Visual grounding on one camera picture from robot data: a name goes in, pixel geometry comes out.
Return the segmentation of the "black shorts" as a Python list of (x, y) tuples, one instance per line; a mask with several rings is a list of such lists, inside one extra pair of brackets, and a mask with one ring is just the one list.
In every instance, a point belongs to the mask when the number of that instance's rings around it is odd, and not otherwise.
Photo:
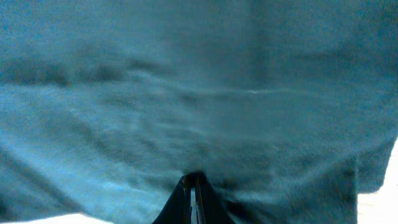
[(356, 223), (397, 139), (397, 2), (2, 0), (1, 221)]

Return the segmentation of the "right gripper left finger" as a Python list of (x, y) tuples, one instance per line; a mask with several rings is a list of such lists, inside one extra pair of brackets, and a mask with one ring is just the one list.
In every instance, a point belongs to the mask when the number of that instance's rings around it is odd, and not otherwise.
[(153, 224), (191, 224), (192, 180), (181, 177)]

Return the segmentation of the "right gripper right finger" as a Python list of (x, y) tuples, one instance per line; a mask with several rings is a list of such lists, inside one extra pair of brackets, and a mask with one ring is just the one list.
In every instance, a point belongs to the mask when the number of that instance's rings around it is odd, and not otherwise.
[(204, 173), (195, 174), (194, 187), (198, 224), (235, 224)]

